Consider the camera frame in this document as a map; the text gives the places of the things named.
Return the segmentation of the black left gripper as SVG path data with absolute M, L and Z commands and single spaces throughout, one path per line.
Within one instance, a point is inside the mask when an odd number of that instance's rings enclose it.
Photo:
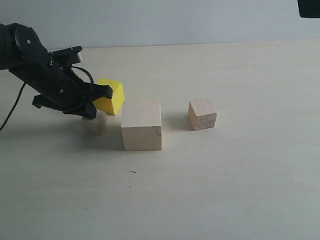
M 50 52 L 33 28 L 11 23 L 8 26 L 8 70 L 38 92 L 32 105 L 62 112 L 65 115 L 95 119 L 93 100 L 112 99 L 109 85 L 84 82 L 72 66 L 53 63 Z

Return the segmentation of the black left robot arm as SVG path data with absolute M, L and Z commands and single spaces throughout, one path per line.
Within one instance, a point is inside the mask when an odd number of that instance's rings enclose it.
M 33 28 L 12 23 L 0 26 L 0 68 L 22 80 L 38 92 L 32 105 L 94 119 L 97 109 L 94 101 L 111 99 L 109 85 L 94 83 L 84 68 L 89 82 L 83 81 L 73 71 L 81 62 L 81 46 L 56 51 L 47 50 Z

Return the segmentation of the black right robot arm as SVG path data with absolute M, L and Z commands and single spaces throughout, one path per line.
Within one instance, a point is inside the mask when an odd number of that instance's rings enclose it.
M 297 4 L 301 18 L 320 18 L 320 0 L 298 0 Z

